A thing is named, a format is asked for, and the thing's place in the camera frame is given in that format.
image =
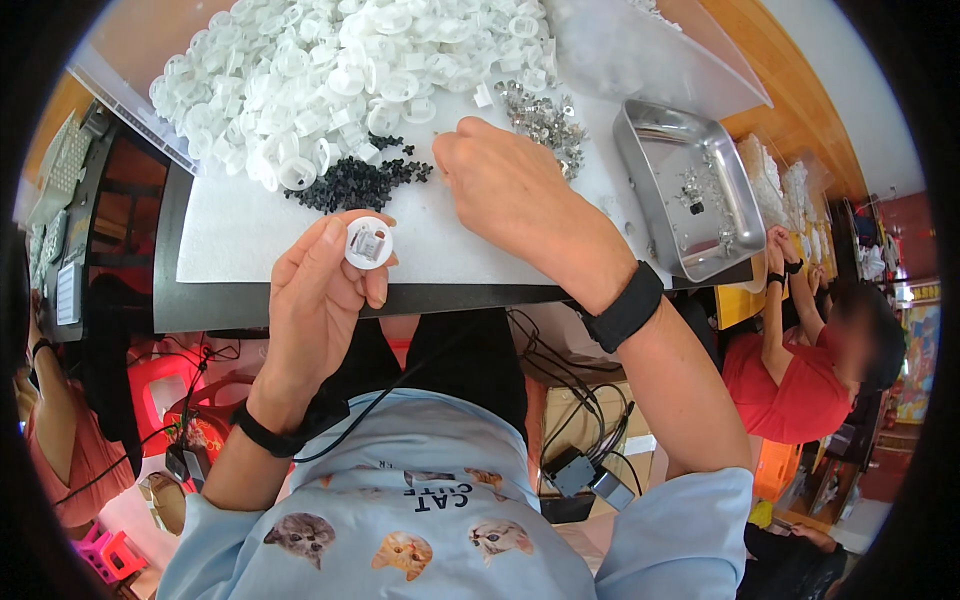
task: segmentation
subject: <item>black table frame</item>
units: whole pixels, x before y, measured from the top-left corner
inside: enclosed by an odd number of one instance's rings
[[[266,327],[268,283],[180,283],[177,259],[193,176],[171,163],[160,205],[154,258],[154,327],[157,333]],[[750,260],[702,283],[674,277],[674,289],[709,287],[753,277]],[[492,308],[570,300],[554,285],[394,283],[381,310],[361,318]]]

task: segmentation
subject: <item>white plastic disc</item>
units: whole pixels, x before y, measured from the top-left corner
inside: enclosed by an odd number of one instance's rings
[[[347,226],[347,262],[363,271],[376,269],[390,259],[394,236],[390,228],[376,217],[360,217]]]

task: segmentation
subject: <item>wrist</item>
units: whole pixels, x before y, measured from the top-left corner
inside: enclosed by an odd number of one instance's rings
[[[247,399],[247,412],[277,435],[289,435],[300,427],[310,398],[288,396],[271,385],[270,377],[258,376]]]

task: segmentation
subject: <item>cat face graphic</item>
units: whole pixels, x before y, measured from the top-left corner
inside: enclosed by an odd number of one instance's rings
[[[438,479],[453,481],[456,477],[453,476],[453,473],[440,473],[435,470],[403,471],[403,480],[407,482],[408,486],[413,486],[415,479],[417,481],[436,481]]]
[[[370,566],[394,566],[407,574],[407,581],[413,581],[432,560],[433,548],[426,540],[407,532],[394,531],[383,539]]]
[[[534,544],[527,532],[518,524],[505,518],[482,520],[469,530],[469,540],[483,556],[483,563],[490,566],[497,554],[518,549],[526,555],[534,553]]]
[[[500,492],[500,488],[503,487],[503,476],[500,473],[493,473],[480,468],[464,468],[464,472],[473,478],[473,483],[493,486],[495,492]]]
[[[335,539],[333,527],[322,517],[291,513],[276,522],[263,543],[276,544],[320,570],[320,559]]]

